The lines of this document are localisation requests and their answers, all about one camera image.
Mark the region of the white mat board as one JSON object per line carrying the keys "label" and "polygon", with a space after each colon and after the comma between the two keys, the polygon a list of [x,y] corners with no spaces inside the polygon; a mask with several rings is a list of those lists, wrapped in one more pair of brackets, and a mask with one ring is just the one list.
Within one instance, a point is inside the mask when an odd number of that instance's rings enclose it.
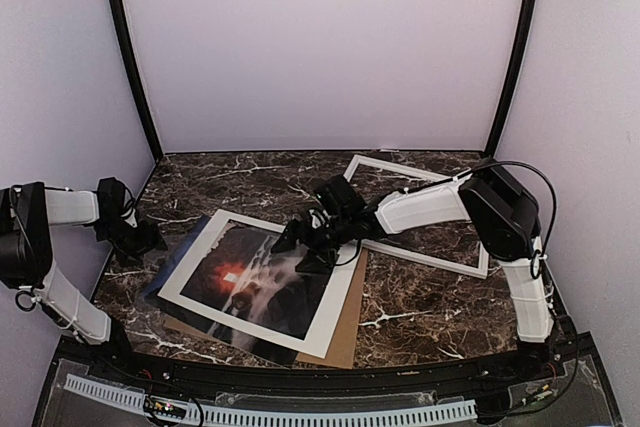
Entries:
{"label": "white mat board", "polygon": [[299,353],[324,357],[329,348],[358,263],[360,256],[359,249],[355,245],[342,247],[339,251],[337,266],[334,267],[330,275],[322,275],[328,278],[324,294],[306,337],[304,339],[297,339],[232,317],[182,295],[185,283],[189,280],[199,262],[203,260],[209,250],[213,248],[214,242],[218,239],[228,223],[242,223],[265,229],[276,233],[278,238],[283,231],[282,226],[275,223],[226,210],[218,210],[212,216],[204,217],[202,221],[202,226],[198,227],[195,232],[195,239],[160,290],[159,296],[202,317],[217,321],[249,335],[288,347]]}

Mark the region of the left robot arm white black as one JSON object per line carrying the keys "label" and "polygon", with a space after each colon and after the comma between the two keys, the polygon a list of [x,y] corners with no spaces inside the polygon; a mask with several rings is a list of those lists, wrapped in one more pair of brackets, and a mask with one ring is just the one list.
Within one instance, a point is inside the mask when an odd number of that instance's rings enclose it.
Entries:
{"label": "left robot arm white black", "polygon": [[130,353],[121,323],[93,305],[58,267],[50,228],[82,226],[98,242],[109,243],[122,263],[137,263],[166,242],[154,223],[139,216],[126,185],[103,178],[94,191],[71,190],[41,181],[1,190],[1,283],[16,291],[16,305],[36,306],[58,325],[90,346],[108,347],[101,364],[120,383],[141,374],[140,359]]}

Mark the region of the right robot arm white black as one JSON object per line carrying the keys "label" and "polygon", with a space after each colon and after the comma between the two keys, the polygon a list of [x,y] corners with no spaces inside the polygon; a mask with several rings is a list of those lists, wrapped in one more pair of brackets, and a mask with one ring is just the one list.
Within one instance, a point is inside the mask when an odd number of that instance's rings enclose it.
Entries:
{"label": "right robot arm white black", "polygon": [[549,363],[545,343],[553,329],[543,281],[549,231],[541,228],[539,203],[510,172],[509,161],[485,158],[474,167],[422,186],[392,190],[366,201],[342,175],[319,185],[317,206],[291,219],[272,246],[274,254],[304,246],[301,272],[330,272],[341,247],[379,240],[416,228],[467,221],[503,269],[510,289],[517,335],[527,345],[510,360],[521,381]]}

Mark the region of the white picture frame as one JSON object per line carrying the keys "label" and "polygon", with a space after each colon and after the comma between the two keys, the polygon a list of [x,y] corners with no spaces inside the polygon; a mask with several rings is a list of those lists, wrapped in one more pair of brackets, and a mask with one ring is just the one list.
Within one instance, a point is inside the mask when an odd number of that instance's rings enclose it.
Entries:
{"label": "white picture frame", "polygon": [[[377,168],[383,171],[404,175],[409,179],[419,179],[422,181],[435,182],[446,178],[446,176],[442,174],[355,154],[344,171],[343,176],[345,179],[350,181],[360,166]],[[371,240],[364,240],[362,246],[370,251],[380,254],[475,278],[485,279],[489,272],[489,255],[482,246],[479,247],[478,262],[475,267],[412,252],[400,247],[390,246]]]}

